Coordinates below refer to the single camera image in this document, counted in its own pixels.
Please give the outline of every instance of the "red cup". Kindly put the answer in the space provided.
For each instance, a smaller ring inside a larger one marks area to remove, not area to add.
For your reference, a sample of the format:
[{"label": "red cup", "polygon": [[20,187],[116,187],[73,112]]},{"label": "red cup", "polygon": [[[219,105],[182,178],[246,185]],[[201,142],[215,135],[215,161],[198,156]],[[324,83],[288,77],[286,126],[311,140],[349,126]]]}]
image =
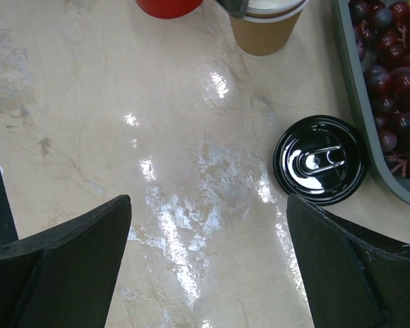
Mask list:
[{"label": "red cup", "polygon": [[149,15],[157,18],[177,18],[192,12],[203,0],[136,0]]}]

